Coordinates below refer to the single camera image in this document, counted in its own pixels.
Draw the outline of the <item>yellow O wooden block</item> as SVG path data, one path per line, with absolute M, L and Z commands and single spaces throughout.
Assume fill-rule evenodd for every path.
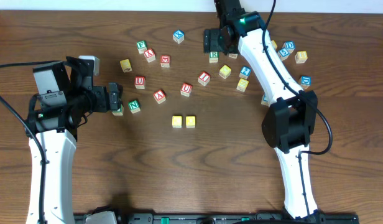
M 187 116 L 186 117 L 186 128 L 194 128 L 196 126 L 196 117 Z

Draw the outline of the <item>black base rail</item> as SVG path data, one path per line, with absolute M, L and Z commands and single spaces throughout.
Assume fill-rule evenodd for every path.
M 123 224 L 231 224 L 231 223 L 315 223 L 359 224 L 356 214 L 315 211 L 306 218 L 292 218 L 285 210 L 258 213 L 123 213 L 118 209 L 100 207 L 87 214 L 74 214 L 76 223 Z

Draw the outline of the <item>red E wooden block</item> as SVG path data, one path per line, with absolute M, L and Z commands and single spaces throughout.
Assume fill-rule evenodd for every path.
M 169 68 L 170 67 L 170 56 L 169 55 L 161 55 L 160 65 L 163 68 Z

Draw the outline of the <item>blue d block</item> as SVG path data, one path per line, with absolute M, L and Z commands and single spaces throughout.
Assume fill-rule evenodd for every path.
M 308 89 L 311 85 L 311 77 L 309 76 L 301 76 L 299 81 L 298 81 L 299 85 L 304 89 Z
M 284 42 L 282 48 L 291 54 L 295 50 L 295 44 L 293 41 L 286 41 Z

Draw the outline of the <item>yellow block far left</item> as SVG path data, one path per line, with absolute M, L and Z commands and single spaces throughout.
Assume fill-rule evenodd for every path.
M 130 72 L 132 70 L 132 66 L 129 59 L 121 60 L 119 63 L 124 73 Z

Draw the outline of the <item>red I block near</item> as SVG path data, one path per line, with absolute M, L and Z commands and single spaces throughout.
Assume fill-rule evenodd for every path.
M 200 76 L 198 77 L 198 83 L 203 86 L 206 86 L 210 82 L 210 79 L 211 79 L 210 74 L 206 72 L 202 72 Z

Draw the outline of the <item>green R wooden block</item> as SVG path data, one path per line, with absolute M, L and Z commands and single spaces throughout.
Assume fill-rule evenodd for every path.
M 218 52 L 210 52 L 209 53 L 209 63 L 218 63 L 219 61 L 219 53 Z

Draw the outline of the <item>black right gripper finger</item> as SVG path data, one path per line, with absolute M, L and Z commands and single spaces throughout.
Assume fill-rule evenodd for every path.
M 209 53 L 212 50 L 212 30 L 205 29 L 203 33 L 203 51 Z
M 224 52 L 224 44 L 220 29 L 213 29 L 213 51 Z

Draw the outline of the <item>red u block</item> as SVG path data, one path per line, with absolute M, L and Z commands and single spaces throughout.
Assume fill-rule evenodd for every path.
M 145 89 L 145 77 L 135 77 L 134 85 L 136 89 Z
M 180 90 L 180 94 L 183 96 L 189 97 L 191 92 L 192 92 L 192 86 L 190 84 L 183 83 Z

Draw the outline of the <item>blue D block near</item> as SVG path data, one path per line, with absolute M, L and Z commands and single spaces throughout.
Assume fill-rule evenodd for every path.
M 304 89 L 308 89 L 311 85 L 311 77 L 309 76 L 301 76 L 299 81 L 298 81 L 299 85 Z

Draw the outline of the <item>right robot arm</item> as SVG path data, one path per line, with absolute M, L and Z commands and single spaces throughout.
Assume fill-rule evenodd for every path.
M 284 207 L 295 220 L 308 220 L 318 209 L 313 197 L 308 156 L 316 113 L 297 95 L 317 104 L 313 92 L 304 92 L 285 68 L 272 45 L 268 23 L 246 12 L 239 1 L 215 0 L 219 28 L 204 31 L 204 51 L 239 54 L 261 84 L 268 111 L 262 132 L 279 158 L 285 188 Z

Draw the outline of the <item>blue 5 wooden block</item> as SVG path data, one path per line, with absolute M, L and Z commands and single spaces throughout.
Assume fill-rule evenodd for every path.
M 277 52 L 277 55 L 279 56 L 279 59 L 280 59 L 281 61 L 284 61 L 285 59 L 288 58 L 288 56 L 290 55 L 290 52 L 289 52 L 287 49 L 282 48 L 282 49 L 280 49 L 280 50 Z

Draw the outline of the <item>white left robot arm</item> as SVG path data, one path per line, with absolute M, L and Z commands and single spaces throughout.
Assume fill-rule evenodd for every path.
M 99 58 L 81 55 L 33 69 L 38 92 L 26 119 L 32 155 L 27 223 L 76 223 L 72 167 L 77 130 L 92 113 L 122 115 L 122 86 L 96 86 Z

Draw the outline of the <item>green F wooden block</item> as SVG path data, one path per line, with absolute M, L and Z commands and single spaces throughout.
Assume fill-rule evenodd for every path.
M 136 42 L 138 52 L 143 54 L 147 50 L 147 44 L 144 40 Z

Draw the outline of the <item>yellow C wooden block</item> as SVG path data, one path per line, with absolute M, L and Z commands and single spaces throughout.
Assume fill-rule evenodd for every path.
M 173 128 L 182 127 L 182 116 L 172 116 L 172 127 Z

